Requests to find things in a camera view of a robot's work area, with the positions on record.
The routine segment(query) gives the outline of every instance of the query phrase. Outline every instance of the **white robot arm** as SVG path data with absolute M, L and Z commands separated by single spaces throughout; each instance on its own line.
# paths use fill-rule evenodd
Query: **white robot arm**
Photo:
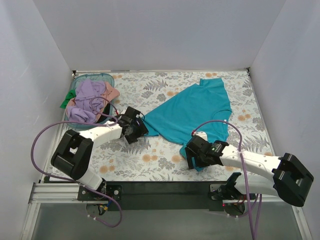
M 211 165 L 229 166 L 242 169 L 238 149 L 227 142 L 207 141 L 204 132 L 195 133 L 187 143 L 186 156 L 189 169 Z M 292 154 L 283 157 L 261 155 L 242 151 L 246 169 L 256 175 L 248 176 L 251 194 L 278 196 L 285 202 L 302 207 L 314 181 L 312 174 Z M 235 172 L 225 185 L 211 195 L 215 199 L 236 199 L 246 194 L 244 175 Z
M 121 137 L 129 144 L 136 142 L 148 133 L 139 115 L 139 111 L 128 107 L 113 126 L 79 132 L 68 130 L 53 154 L 51 164 L 79 183 L 101 191 L 105 180 L 88 168 L 92 149 Z M 76 149 L 76 152 L 72 153 L 70 149 Z M 193 135 L 185 151 L 189 169 L 216 164 L 242 168 L 236 147 L 222 141 L 210 143 L 204 132 Z M 284 157 L 278 157 L 244 151 L 243 156 L 247 170 L 256 174 L 248 178 L 250 193 L 279 196 L 297 207 L 304 205 L 314 177 L 294 155 L 286 153 Z M 217 200 L 232 200 L 246 194 L 243 174 L 234 173 L 226 184 L 210 194 Z

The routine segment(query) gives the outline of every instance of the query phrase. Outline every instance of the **white cable clip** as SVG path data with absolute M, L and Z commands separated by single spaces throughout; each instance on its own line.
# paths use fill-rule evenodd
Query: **white cable clip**
M 242 149 L 241 151 L 238 150 L 238 158 L 239 158 L 239 159 L 241 159 L 240 154 L 242 154 L 243 158 L 245 157 L 245 156 L 244 156 L 244 152 L 245 152 L 245 151 L 244 151 L 243 149 Z

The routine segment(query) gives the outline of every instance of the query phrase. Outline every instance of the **white backdrop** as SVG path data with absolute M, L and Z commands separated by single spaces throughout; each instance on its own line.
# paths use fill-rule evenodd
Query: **white backdrop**
M 320 239 L 320 1 L 284 4 L 252 65 L 252 82 L 277 155 L 292 153 L 315 178 L 303 211 Z
M 251 66 L 285 0 L 34 0 L 72 70 Z
M 32 0 L 0 0 L 0 239 L 20 239 L 33 182 L 36 134 L 62 116 L 71 71 Z M 36 147 L 43 166 L 54 131 Z

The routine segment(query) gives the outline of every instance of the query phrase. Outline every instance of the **floral pattern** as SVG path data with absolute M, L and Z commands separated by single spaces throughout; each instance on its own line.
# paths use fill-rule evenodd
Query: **floral pattern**
M 229 72 L 123 72 L 113 73 L 114 86 L 121 95 L 114 101 L 121 112 L 127 106 L 147 114 L 200 79 L 222 78 L 232 114 L 229 121 L 242 133 L 242 147 L 259 154 L 271 154 L 270 142 L 260 114 L 253 88 L 246 71 Z M 63 126 L 60 138 L 69 129 Z M 230 128 L 228 142 L 239 144 L 237 132 Z M 117 139 L 92 151 L 90 164 L 107 181 L 225 181 L 240 169 L 220 165 L 203 171 L 188 170 L 180 156 L 181 145 L 166 141 L 162 136 L 141 137 L 126 145 Z M 50 166 L 48 171 L 64 176 Z

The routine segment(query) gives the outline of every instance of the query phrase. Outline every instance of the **black metal bar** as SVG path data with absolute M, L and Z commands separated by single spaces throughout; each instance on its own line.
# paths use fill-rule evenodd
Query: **black metal bar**
M 225 181 L 112 181 L 109 187 L 118 187 L 121 191 L 119 204 L 123 210 L 181 210 L 209 209 L 223 211 L 222 200 L 208 197 L 210 185 L 226 184 Z M 79 201 L 95 201 L 96 195 L 82 194 L 80 187 Z M 118 210 L 111 204 L 109 211 Z

